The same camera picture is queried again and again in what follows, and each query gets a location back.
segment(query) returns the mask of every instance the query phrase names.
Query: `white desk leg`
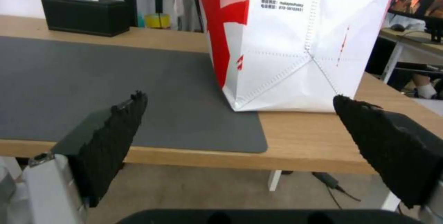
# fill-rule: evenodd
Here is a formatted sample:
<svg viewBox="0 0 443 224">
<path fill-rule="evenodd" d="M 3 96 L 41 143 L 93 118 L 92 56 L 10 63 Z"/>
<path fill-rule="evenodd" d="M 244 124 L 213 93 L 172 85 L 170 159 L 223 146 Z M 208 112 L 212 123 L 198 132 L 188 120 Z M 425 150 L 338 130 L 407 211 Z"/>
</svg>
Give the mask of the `white desk leg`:
<svg viewBox="0 0 443 224">
<path fill-rule="evenodd" d="M 281 170 L 272 170 L 269 175 L 268 187 L 269 191 L 275 191 L 278 185 L 278 180 L 280 180 Z"/>
<path fill-rule="evenodd" d="M 389 61 L 385 66 L 385 70 L 383 71 L 383 74 L 381 74 L 381 79 L 385 84 L 388 83 L 389 78 L 397 65 L 398 59 L 400 58 L 401 52 L 403 52 L 403 45 L 397 42 L 392 51 L 391 57 L 389 57 Z"/>
<path fill-rule="evenodd" d="M 0 166 L 9 170 L 12 178 L 17 179 L 22 174 L 22 169 L 19 166 L 16 158 L 10 156 L 0 156 Z"/>
<path fill-rule="evenodd" d="M 367 195 L 361 199 L 359 208 L 395 211 L 399 203 L 400 199 L 386 187 L 381 177 L 376 175 L 372 176 Z"/>
</svg>

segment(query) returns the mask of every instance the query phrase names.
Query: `person's leg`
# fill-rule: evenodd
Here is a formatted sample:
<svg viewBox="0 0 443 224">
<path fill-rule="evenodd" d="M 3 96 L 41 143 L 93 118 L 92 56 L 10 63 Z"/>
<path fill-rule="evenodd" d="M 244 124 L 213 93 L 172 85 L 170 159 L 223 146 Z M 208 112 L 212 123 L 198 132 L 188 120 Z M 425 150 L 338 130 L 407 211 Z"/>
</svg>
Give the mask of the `person's leg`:
<svg viewBox="0 0 443 224">
<path fill-rule="evenodd" d="M 414 74 L 413 81 L 417 87 L 417 92 L 418 92 L 419 97 L 432 98 L 432 96 L 437 94 L 437 91 L 432 86 L 431 80 L 428 76 Z"/>
</svg>

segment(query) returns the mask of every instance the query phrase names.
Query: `red stripe on bag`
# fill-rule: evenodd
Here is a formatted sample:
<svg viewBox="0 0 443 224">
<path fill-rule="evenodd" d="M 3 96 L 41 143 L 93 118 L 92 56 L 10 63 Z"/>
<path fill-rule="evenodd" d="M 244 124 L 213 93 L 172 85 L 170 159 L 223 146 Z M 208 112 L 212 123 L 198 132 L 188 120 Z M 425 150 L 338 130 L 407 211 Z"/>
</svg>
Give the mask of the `red stripe on bag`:
<svg viewBox="0 0 443 224">
<path fill-rule="evenodd" d="M 249 0 L 232 3 L 220 8 L 220 0 L 201 0 L 206 19 L 207 30 L 212 45 L 215 76 L 221 88 L 226 82 L 226 71 L 229 64 L 229 48 L 223 24 L 237 22 L 246 24 L 248 20 Z"/>
</svg>

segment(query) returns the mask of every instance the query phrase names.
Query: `white paper bag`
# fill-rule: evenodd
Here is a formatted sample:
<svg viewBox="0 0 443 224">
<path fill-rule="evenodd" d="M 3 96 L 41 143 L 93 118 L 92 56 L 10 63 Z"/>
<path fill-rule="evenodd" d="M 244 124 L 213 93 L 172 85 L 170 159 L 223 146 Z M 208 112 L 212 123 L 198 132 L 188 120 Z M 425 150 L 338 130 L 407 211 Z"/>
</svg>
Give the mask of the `white paper bag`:
<svg viewBox="0 0 443 224">
<path fill-rule="evenodd" d="M 353 97 L 389 0 L 200 0 L 235 111 L 332 112 Z"/>
</svg>

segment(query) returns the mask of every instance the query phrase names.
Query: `wooden desk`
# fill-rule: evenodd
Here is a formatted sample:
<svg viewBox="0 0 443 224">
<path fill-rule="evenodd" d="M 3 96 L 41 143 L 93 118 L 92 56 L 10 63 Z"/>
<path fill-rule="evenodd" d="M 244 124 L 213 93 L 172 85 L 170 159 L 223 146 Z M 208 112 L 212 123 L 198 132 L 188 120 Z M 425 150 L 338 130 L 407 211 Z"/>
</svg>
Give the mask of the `wooden desk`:
<svg viewBox="0 0 443 224">
<path fill-rule="evenodd" d="M 0 16 L 0 36 L 207 52 L 206 38 L 199 33 L 132 28 L 128 33 L 108 38 L 53 32 L 47 30 L 46 22 L 42 19 L 11 16 Z M 356 99 L 404 113 L 443 138 L 443 118 L 368 74 L 363 76 Z M 126 161 L 242 169 L 374 173 L 334 114 L 261 112 L 260 120 L 269 145 L 265 153 L 131 147 Z M 0 140 L 0 156 L 33 156 L 49 150 L 52 145 L 53 142 Z"/>
<path fill-rule="evenodd" d="M 396 43 L 381 75 L 381 79 L 385 83 L 389 81 L 397 62 L 443 65 L 443 45 L 421 43 L 412 39 L 419 37 L 431 40 L 431 35 L 428 33 L 412 30 L 398 32 L 384 28 L 380 30 L 378 36 Z"/>
</svg>

